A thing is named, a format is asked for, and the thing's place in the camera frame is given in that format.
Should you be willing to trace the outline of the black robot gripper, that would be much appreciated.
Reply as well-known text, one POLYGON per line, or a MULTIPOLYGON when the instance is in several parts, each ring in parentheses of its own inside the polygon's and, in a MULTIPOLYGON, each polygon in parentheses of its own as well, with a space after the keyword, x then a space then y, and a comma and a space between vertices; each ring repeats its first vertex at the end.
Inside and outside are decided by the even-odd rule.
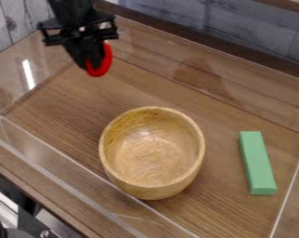
POLYGON ((94 8, 95 0, 46 0, 54 17, 39 21, 36 30, 47 46, 62 45, 80 69, 98 69, 105 53, 103 40, 118 38, 114 15, 94 8))

